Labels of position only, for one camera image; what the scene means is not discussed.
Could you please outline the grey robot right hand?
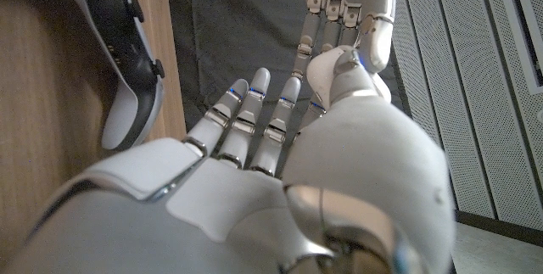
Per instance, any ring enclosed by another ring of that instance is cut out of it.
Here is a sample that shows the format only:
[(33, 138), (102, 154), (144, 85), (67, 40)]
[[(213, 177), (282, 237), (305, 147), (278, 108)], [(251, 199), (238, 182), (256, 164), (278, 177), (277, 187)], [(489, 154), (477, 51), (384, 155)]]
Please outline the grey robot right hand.
[(88, 167), (53, 196), (9, 273), (446, 273), (455, 242), (443, 150), (361, 52), (308, 69), (325, 112), (276, 175), (294, 87), (248, 168), (237, 81), (183, 141)]

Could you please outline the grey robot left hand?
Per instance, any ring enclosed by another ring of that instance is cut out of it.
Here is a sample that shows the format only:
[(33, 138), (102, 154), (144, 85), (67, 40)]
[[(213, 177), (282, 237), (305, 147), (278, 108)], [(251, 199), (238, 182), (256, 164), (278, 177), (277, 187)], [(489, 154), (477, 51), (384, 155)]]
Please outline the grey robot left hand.
[(359, 50), (366, 70), (389, 62), (396, 0), (306, 0), (307, 13), (292, 75), (302, 78), (312, 56), (338, 45)]

